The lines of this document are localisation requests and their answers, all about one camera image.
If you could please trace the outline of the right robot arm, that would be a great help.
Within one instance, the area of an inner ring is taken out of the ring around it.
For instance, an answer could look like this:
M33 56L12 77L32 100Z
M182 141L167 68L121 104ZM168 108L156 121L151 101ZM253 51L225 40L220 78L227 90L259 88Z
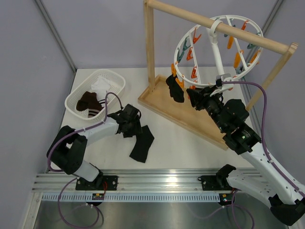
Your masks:
M191 105L205 110L224 134L225 144L247 160L265 178L264 185L231 165L217 172L218 187L239 189L264 203L283 224L295 224L305 213L305 187L291 176L265 148L262 138L245 123L249 116L240 99L222 102L215 87L188 88Z

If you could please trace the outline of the white round clip hanger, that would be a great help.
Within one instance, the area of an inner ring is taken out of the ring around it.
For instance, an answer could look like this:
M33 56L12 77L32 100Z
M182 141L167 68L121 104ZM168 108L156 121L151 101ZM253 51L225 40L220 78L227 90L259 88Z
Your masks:
M251 19L246 18L244 16L238 15L221 15L217 17L212 17L212 20L216 21L215 25L219 25L222 23L227 23L228 25L235 27L236 22L242 22L243 25L241 30L245 30L246 27L249 25L254 29L254 32L257 36L263 37L262 29ZM185 83L191 88L195 87L206 87L213 85L212 83L208 82L205 83L203 81L203 77L200 75L198 61L196 57L196 43L201 38L202 34L197 34L197 32L202 29L203 26L197 24L193 26L178 42L176 46L176 50L174 52L173 63L171 65L172 74L174 77L175 82L181 87L185 87ZM221 58L220 49L218 46L218 33L216 30L211 30L209 28L206 29L208 33L209 43L211 45L213 51L213 57L215 60L215 65L217 69L217 73L219 75L225 74L224 65ZM228 43L226 48L229 50L233 46L236 47L236 55L234 58L233 67L236 71L235 74L232 74L231 77L235 80L239 80L246 76L255 65L259 63L260 56L262 54L263 48L258 48L255 52L254 56L247 60L244 57L244 50L241 48L239 41L237 38L234 38L231 35L225 34L224 37L228 37ZM184 74L179 70L179 63L185 59L186 61L193 61L193 69L189 74Z

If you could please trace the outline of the black sock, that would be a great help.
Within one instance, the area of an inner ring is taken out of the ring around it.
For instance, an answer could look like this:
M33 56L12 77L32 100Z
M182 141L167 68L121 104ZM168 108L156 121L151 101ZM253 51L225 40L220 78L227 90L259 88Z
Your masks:
M177 103L183 103L184 102L184 91L179 86L179 84L176 81L177 77L171 74L166 79L166 84L169 87L170 90L170 97L174 99Z
M143 126L142 133L136 134L135 136L136 142L129 157L137 162L145 163L149 149L154 141L154 136L148 125Z

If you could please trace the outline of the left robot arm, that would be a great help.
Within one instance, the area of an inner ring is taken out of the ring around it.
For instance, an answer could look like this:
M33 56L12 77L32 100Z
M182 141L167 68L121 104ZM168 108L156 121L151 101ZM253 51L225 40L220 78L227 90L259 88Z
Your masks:
M91 189L99 189L103 184L102 172L84 160L86 148L108 136L123 134L124 137L132 137L141 134L141 116L139 109L127 104L92 126L79 130L68 125L62 127L47 152L49 170L76 175L85 179Z

